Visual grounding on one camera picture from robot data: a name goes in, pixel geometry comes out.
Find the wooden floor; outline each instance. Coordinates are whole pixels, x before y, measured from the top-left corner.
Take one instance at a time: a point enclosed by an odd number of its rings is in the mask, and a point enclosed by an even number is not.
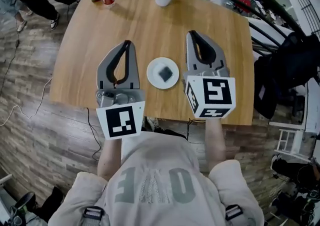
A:
[[[27,17],[27,28],[19,34],[20,45],[0,97],[0,125],[17,104],[25,114],[32,115],[45,83],[52,76],[68,25],[68,7],[52,3],[61,14],[57,29],[51,31],[48,20],[32,15]],[[75,8],[76,5],[70,7],[70,16]],[[15,21],[0,15],[0,84],[14,56],[17,38]],[[66,193],[78,172],[95,173],[97,162],[92,155],[99,148],[88,125],[87,109],[50,103],[49,89],[50,85],[45,89],[36,116],[28,120],[15,108],[6,125],[0,127],[0,167],[13,174],[6,188],[16,198],[33,191],[39,204],[49,196],[53,186],[59,186]],[[103,142],[95,111],[90,112],[90,122],[99,142]],[[243,175],[263,209],[283,184],[273,178],[270,170],[279,130],[268,127],[267,123],[255,112],[253,126],[224,127],[228,152],[235,153],[240,161]],[[162,121],[161,125],[184,134],[187,131],[186,123]],[[206,172],[204,133],[203,125],[191,125],[189,142],[198,154],[201,170]],[[307,153],[311,146],[306,145]]]

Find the railing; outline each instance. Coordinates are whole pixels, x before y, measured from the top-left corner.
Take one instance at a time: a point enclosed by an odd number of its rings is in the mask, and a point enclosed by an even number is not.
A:
[[[310,0],[298,0],[298,2],[309,23],[311,33],[316,34],[320,39],[320,20],[314,6],[311,4]]]
[[[234,4],[238,5],[242,9],[246,9],[249,11],[251,14],[257,16],[260,18],[262,21],[267,23],[271,28],[273,28],[275,31],[277,31],[281,36],[284,38],[287,37],[287,35],[274,23],[272,23],[270,20],[268,20],[260,11],[256,10],[255,8],[243,3],[242,1],[239,0],[230,0]],[[271,9],[275,14],[280,16],[286,23],[287,25],[297,34],[297,36],[300,39],[304,39],[306,37],[305,33],[302,31],[300,26],[295,22],[295,20],[287,13],[287,11],[275,0],[261,0],[263,1],[264,5]],[[275,38],[261,30],[259,27],[256,25],[249,23],[249,26],[262,34],[264,37],[266,37],[268,40],[270,40],[274,45],[268,45],[265,44],[258,39],[251,37],[252,39],[252,44],[253,44],[253,51],[257,52],[258,54],[265,56],[268,53],[273,53],[275,52],[278,47],[280,46],[280,43],[276,41]]]

